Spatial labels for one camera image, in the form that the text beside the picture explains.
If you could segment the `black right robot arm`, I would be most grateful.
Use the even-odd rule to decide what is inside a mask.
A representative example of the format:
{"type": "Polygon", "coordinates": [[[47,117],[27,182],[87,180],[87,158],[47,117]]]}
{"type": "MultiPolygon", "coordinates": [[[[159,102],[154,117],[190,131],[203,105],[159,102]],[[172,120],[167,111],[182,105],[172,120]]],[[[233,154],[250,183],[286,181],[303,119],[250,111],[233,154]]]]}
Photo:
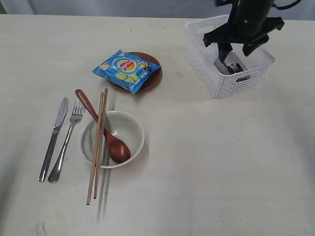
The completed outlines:
{"type": "Polygon", "coordinates": [[[204,45],[208,47],[217,43],[222,63],[233,50],[232,43],[242,44],[243,54],[247,57],[268,42],[268,33],[281,30],[284,26],[281,17],[267,16],[270,9],[287,10],[299,2],[296,0],[289,5],[278,6],[273,0],[216,0],[216,7],[231,4],[232,8],[225,24],[204,34],[204,45]]]}

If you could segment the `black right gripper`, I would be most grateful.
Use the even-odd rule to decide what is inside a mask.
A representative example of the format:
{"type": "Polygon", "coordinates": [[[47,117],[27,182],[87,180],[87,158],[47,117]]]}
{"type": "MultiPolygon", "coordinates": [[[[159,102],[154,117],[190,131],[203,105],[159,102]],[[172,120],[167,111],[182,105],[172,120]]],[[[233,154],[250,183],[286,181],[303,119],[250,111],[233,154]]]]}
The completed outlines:
{"type": "Polygon", "coordinates": [[[260,38],[284,26],[281,17],[268,17],[273,3],[273,0],[216,0],[216,7],[231,4],[232,9],[225,24],[204,34],[204,45],[217,43],[221,63],[233,50],[231,43],[244,44],[243,54],[249,56],[268,42],[259,41],[260,38]]]}

